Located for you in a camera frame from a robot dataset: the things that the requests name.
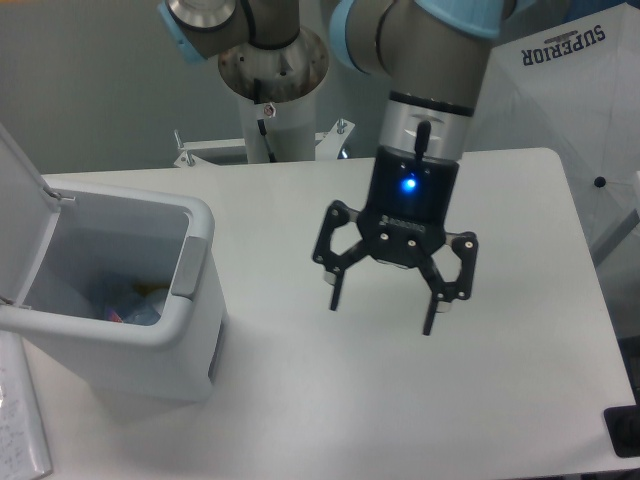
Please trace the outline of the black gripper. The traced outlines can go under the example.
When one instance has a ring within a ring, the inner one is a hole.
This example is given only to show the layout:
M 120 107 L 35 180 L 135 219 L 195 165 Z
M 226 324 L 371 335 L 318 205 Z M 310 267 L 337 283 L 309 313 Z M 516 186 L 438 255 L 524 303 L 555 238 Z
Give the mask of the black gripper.
M 479 243 L 474 232 L 447 233 L 444 223 L 459 164 L 441 159 L 418 161 L 395 148 L 378 148 L 365 207 L 361 212 L 334 200 L 327 208 L 312 254 L 333 286 L 330 309 L 336 311 L 346 270 L 367 255 L 381 262 L 413 268 L 414 254 L 431 297 L 422 334 L 429 336 L 443 304 L 471 298 Z M 357 224 L 362 239 L 342 254 L 331 249 L 336 229 Z M 455 280 L 445 280 L 431 257 L 443 245 L 460 261 Z

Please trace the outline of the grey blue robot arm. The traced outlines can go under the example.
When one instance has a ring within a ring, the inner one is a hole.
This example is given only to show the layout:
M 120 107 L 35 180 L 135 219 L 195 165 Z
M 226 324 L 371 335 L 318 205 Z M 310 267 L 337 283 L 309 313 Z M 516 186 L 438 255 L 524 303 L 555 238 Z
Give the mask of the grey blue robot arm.
M 252 163 L 315 155 L 308 98 L 331 58 L 392 85 L 365 206 L 334 201 L 313 260 L 340 290 L 364 258 L 417 269 L 431 298 L 424 321 L 470 297 L 478 252 L 472 232 L 445 218 L 490 50 L 513 1 L 337 1 L 329 37 L 300 21 L 295 1 L 163 1 L 159 15 L 189 62 L 218 61 L 240 100 Z

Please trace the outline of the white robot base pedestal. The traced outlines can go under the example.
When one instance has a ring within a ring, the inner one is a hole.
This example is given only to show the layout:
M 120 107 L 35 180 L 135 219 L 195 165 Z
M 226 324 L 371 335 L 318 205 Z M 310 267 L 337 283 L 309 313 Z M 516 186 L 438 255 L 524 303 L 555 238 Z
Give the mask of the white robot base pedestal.
M 219 55 L 218 68 L 236 95 L 245 144 L 257 134 L 273 143 L 275 163 L 314 159 L 316 95 L 327 76 L 329 53 L 321 38 L 302 27 L 297 38 L 278 50 L 249 43 Z

